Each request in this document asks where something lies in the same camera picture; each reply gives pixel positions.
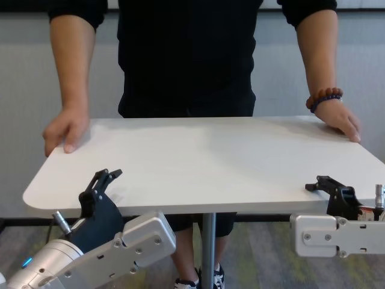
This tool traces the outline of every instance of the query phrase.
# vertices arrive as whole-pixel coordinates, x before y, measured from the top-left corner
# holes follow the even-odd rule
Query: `patterned carpet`
[[[10,277],[43,245],[47,227],[6,228],[0,235],[0,272]],[[194,246],[200,252],[198,230]],[[58,234],[53,230],[53,237]],[[196,254],[196,264],[200,257]],[[291,251],[288,223],[237,223],[222,265],[226,289],[383,289],[385,256],[300,258]],[[170,258],[104,285],[102,289],[172,289]]]

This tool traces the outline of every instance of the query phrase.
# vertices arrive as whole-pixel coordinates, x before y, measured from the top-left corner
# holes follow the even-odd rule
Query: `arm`
[[[338,19],[335,0],[279,0],[283,12],[297,30],[310,94],[336,86]],[[360,141],[360,122],[341,101],[317,106],[315,115],[340,129],[351,141]]]
[[[337,14],[322,10],[305,18],[297,27],[298,44],[306,69],[310,94],[336,86]]]
[[[63,108],[76,107],[86,113],[95,30],[78,16],[59,16],[51,22],[51,43]]]
[[[46,156],[63,140],[64,151],[73,152],[88,127],[88,76],[107,1],[52,0],[51,5],[51,43],[63,109],[43,133]]]

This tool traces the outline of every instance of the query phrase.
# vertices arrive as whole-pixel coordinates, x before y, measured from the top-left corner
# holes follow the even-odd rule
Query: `beaded bracelet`
[[[311,95],[306,101],[306,107],[310,109],[312,113],[315,112],[317,106],[324,101],[328,101],[330,99],[341,99],[343,95],[342,89],[337,87],[328,88],[326,90],[320,90],[318,94]]]

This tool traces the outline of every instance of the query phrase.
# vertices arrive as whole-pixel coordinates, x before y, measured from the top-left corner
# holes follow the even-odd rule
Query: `sneaker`
[[[219,271],[214,271],[214,289],[224,289],[224,271],[219,265]]]
[[[197,289],[197,286],[193,281],[185,281],[178,278],[175,281],[174,289]]]
[[[174,289],[201,289],[200,283],[200,273],[195,268],[195,272],[197,272],[199,283],[196,285],[193,281],[180,280],[179,278],[175,280]]]
[[[201,268],[199,268],[198,276],[199,276],[199,283],[201,283],[202,282],[201,281],[202,280]],[[223,271],[221,264],[219,265],[219,271],[214,270],[214,284],[213,284],[212,288],[213,289],[224,289],[224,271]]]

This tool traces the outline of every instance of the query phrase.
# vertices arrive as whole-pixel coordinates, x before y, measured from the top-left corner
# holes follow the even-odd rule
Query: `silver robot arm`
[[[121,170],[97,172],[79,195],[79,220],[70,228],[56,212],[53,216],[63,236],[30,258],[8,285],[0,274],[0,289],[94,289],[171,255],[176,240],[163,213],[124,223],[105,194],[120,174]]]
[[[309,191],[329,193],[327,214],[293,214],[293,250],[299,256],[346,258],[351,254],[385,254],[384,186],[376,185],[375,207],[363,206],[352,187],[328,176],[317,177]]]
[[[162,213],[125,224],[115,238],[84,254],[66,240],[52,240],[4,289],[94,289],[171,255],[175,236]]]

